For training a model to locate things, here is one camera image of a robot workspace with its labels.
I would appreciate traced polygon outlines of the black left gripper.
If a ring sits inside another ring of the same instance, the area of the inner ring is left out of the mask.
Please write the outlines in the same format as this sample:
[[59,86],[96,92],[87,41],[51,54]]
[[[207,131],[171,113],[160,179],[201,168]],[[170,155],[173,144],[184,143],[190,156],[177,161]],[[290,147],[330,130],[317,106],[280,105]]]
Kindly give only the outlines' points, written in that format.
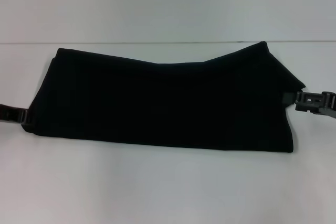
[[34,126],[35,110],[31,108],[29,109],[16,108],[1,104],[0,121]]

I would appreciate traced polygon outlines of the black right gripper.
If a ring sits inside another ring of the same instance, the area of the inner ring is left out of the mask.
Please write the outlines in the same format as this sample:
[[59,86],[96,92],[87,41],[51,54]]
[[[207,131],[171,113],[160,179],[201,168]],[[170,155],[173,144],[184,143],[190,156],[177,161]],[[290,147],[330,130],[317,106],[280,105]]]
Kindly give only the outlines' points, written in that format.
[[284,93],[282,104],[290,106],[294,104],[296,111],[320,113],[336,118],[335,114],[335,93],[324,91],[322,93],[296,92]]

